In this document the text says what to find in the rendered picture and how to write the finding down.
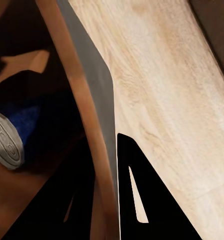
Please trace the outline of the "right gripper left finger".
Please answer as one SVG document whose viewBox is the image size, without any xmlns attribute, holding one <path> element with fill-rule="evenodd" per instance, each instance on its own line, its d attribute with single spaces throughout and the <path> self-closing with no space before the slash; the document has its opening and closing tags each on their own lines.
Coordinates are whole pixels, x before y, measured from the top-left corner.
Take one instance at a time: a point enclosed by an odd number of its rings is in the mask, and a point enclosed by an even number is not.
<svg viewBox="0 0 224 240">
<path fill-rule="evenodd" d="M 85 136 L 1 240 L 90 240 L 95 173 Z M 64 222 L 71 201 L 69 217 Z"/>
</svg>

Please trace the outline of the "can of soda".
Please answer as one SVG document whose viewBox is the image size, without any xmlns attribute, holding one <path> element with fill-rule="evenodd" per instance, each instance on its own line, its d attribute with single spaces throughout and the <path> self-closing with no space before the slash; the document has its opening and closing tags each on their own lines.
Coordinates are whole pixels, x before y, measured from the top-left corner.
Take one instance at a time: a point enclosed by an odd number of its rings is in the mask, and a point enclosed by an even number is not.
<svg viewBox="0 0 224 240">
<path fill-rule="evenodd" d="M 0 163 L 17 169 L 38 162 L 85 132 L 71 87 L 0 107 Z"/>
</svg>

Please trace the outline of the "trash can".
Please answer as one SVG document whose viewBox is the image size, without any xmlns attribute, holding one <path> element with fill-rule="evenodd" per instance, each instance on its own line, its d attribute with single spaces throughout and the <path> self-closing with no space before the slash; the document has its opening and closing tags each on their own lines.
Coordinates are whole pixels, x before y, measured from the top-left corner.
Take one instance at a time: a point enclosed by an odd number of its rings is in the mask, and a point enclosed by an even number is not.
<svg viewBox="0 0 224 240">
<path fill-rule="evenodd" d="M 0 107 L 64 87 L 85 132 L 38 162 L 15 169 L 0 163 L 0 240 L 85 136 L 96 172 L 90 240 L 120 240 L 109 67 L 68 0 L 0 0 Z"/>
</svg>

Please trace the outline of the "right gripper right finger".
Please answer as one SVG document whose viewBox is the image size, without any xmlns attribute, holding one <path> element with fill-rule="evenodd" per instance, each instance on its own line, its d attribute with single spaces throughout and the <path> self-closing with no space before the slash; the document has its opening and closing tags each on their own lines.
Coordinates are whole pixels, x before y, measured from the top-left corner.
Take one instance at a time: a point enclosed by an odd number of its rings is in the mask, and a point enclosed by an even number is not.
<svg viewBox="0 0 224 240">
<path fill-rule="evenodd" d="M 120 240 L 202 240 L 136 141 L 117 135 Z M 149 223 L 137 220 L 129 167 Z"/>
</svg>

